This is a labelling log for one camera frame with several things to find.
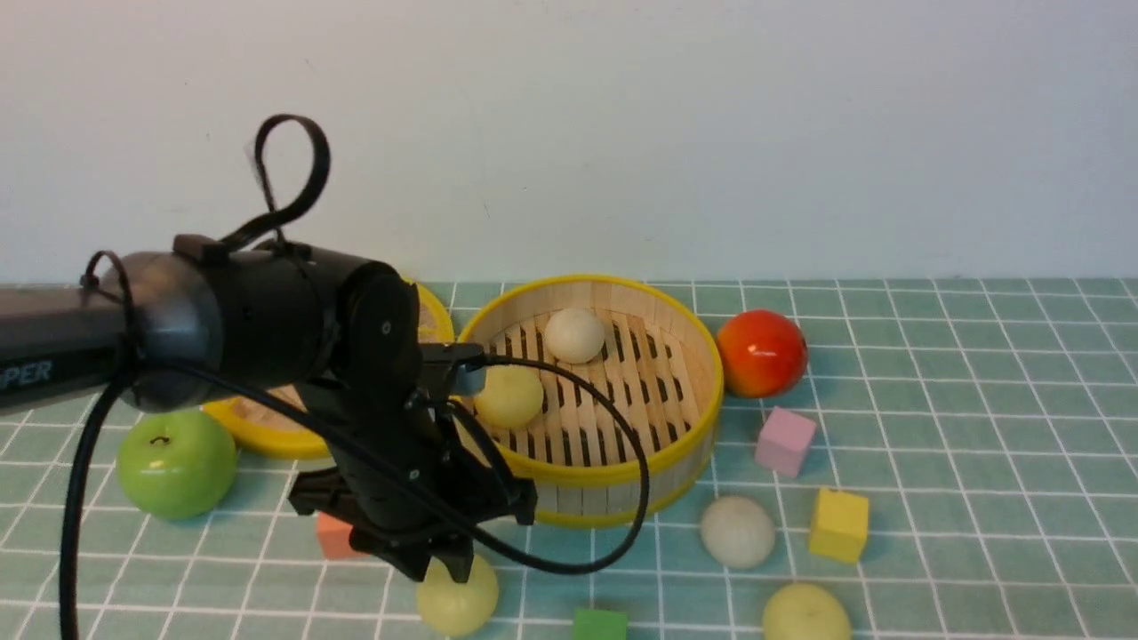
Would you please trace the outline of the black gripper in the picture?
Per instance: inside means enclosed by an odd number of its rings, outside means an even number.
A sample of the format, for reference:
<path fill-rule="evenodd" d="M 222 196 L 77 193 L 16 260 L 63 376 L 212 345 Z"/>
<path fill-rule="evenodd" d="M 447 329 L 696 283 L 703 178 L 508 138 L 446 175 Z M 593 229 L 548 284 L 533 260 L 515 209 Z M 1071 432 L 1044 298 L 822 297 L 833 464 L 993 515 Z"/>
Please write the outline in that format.
<path fill-rule="evenodd" d="M 483 523 L 535 522 L 535 483 L 509 469 L 455 397 L 426 389 L 376 396 L 338 381 L 302 381 L 298 393 L 302 425 L 325 440 L 333 463 L 292 482 L 292 510 L 349 524 L 358 551 L 412 582 L 424 581 L 434 557 L 465 584 Z"/>

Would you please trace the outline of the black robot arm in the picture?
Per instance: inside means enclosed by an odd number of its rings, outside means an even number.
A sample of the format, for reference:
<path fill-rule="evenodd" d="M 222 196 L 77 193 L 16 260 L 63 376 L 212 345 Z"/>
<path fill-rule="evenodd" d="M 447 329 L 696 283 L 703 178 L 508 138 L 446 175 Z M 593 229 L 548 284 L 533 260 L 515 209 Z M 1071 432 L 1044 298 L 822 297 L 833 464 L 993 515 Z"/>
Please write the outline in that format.
<path fill-rule="evenodd" d="M 224 252 L 179 236 L 75 288 L 5 289 L 3 410 L 106 389 L 149 413 L 292 388 L 333 465 L 302 473 L 289 501 L 352 528 L 358 552 L 423 580 L 431 560 L 463 583 L 480 526 L 531 525 L 537 491 L 516 477 L 456 396 L 490 359 L 471 343 L 421 343 L 419 292 L 391 266 L 292 244 Z"/>

